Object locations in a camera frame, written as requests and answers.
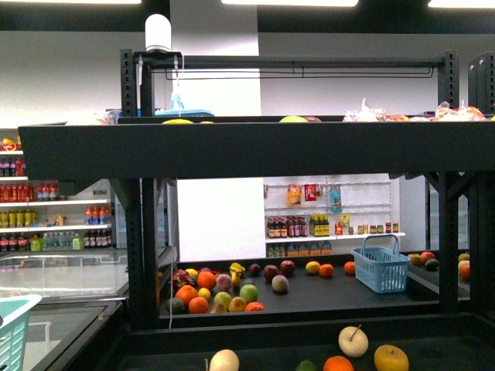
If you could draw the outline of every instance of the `black tray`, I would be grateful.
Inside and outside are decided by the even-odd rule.
[[[101,369],[196,371],[221,349],[237,353],[240,371],[294,370],[304,359],[322,369],[328,357],[342,355],[341,329],[357,324],[370,340],[365,355],[351,359],[360,371],[375,370],[374,352],[383,344],[403,349],[410,370],[495,369],[495,324],[472,313],[128,333],[117,340]]]

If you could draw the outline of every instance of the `orange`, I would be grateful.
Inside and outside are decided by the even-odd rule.
[[[346,272],[346,274],[349,274],[350,276],[355,276],[356,275],[356,263],[353,261],[348,261],[343,265],[343,270]]]
[[[198,296],[198,291],[190,284],[185,284],[176,293],[176,298],[179,298],[180,300],[184,301],[186,308],[189,307],[189,303],[196,296]]]
[[[459,267],[459,274],[466,281],[469,281],[469,279],[471,278],[470,272],[471,271],[469,269],[469,263],[464,263]]]
[[[208,300],[202,296],[197,296],[189,303],[189,313],[193,315],[198,315],[200,313],[208,313],[210,309],[210,304]]]
[[[213,273],[203,271],[198,274],[197,284],[200,288],[207,288],[211,291],[215,286],[217,286],[217,278]]]
[[[334,356],[326,360],[323,371],[354,371],[354,367],[346,357]]]
[[[319,275],[322,277],[332,277],[333,265],[332,264],[322,264],[319,267]]]
[[[253,301],[252,303],[246,305],[244,311],[264,311],[265,309],[266,308],[262,303],[259,301]]]

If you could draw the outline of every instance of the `blue basket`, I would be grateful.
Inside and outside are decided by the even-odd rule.
[[[0,369],[22,371],[29,310],[42,299],[40,295],[0,298]]]
[[[366,247],[371,238],[393,237],[394,247]],[[394,234],[368,236],[363,246],[352,249],[356,278],[378,294],[405,291],[411,259],[400,254],[399,239]]]

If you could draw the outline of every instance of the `lemon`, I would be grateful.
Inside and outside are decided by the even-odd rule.
[[[306,270],[309,274],[318,274],[319,273],[319,263],[317,261],[310,261],[306,265]]]
[[[208,290],[207,288],[201,288],[199,291],[198,291],[198,296],[202,297],[202,298],[205,298],[207,299],[208,301],[210,301],[211,299],[211,293],[210,293],[210,290]]]

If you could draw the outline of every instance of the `apple stem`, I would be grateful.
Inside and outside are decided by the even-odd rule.
[[[353,337],[356,335],[357,330],[359,330],[361,328],[361,326],[362,326],[362,324],[357,326],[357,328],[354,330],[353,334],[350,336],[350,339],[349,339],[350,342],[353,341]]]

